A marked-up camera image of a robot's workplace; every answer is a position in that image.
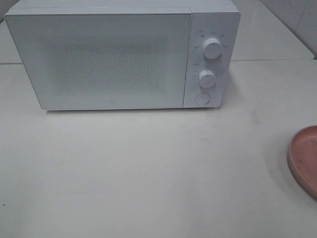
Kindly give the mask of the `white round door button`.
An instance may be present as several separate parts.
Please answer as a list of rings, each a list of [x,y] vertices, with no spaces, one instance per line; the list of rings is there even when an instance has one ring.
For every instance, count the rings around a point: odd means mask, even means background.
[[[200,93],[195,97],[195,101],[199,105],[207,105],[210,102],[210,95],[208,93]]]

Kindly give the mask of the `white microwave door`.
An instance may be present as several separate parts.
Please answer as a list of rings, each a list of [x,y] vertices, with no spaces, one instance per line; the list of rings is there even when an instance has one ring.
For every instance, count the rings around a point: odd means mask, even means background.
[[[183,105],[189,14],[6,18],[45,110]]]

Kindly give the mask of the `pink round plate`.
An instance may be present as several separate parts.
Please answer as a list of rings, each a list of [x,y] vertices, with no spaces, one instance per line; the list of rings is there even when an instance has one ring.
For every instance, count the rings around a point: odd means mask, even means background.
[[[299,186],[313,199],[317,198],[317,126],[296,132],[289,143],[289,170]]]

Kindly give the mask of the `lower white round knob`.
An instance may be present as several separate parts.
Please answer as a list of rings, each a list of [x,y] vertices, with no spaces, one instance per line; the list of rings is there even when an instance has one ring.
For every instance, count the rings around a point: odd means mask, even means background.
[[[216,76],[211,70],[203,70],[198,75],[199,85],[202,88],[210,88],[215,85]]]

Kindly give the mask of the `white round knob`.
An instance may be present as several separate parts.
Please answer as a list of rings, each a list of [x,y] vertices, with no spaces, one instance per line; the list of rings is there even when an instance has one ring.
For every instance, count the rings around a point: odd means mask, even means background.
[[[208,59],[215,59],[222,53],[222,41],[216,36],[205,39],[202,47],[203,54]]]
[[[210,88],[215,85],[216,76],[211,70],[203,70],[198,75],[199,85],[202,88]]]

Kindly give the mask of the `white microwave oven body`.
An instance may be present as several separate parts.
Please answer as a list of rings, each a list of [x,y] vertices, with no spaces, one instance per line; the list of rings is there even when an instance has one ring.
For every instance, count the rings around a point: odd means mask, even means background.
[[[237,7],[229,0],[20,0],[4,15],[4,20],[8,26],[6,18],[11,15],[141,14],[189,14],[191,16],[184,99],[183,105],[177,108],[219,107],[228,79],[228,69],[241,18]],[[205,39],[212,36],[222,41],[222,53],[215,59],[208,59],[203,54],[202,44]],[[216,82],[213,87],[202,88],[199,85],[198,75],[203,70],[214,72]],[[207,105],[196,103],[195,97],[200,93],[210,95],[210,102]]]

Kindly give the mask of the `upper white round knob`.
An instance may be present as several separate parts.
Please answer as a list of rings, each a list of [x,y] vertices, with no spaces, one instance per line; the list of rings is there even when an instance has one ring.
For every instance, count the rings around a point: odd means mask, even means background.
[[[205,39],[202,47],[203,54],[208,59],[215,59],[222,53],[222,41],[216,36]]]

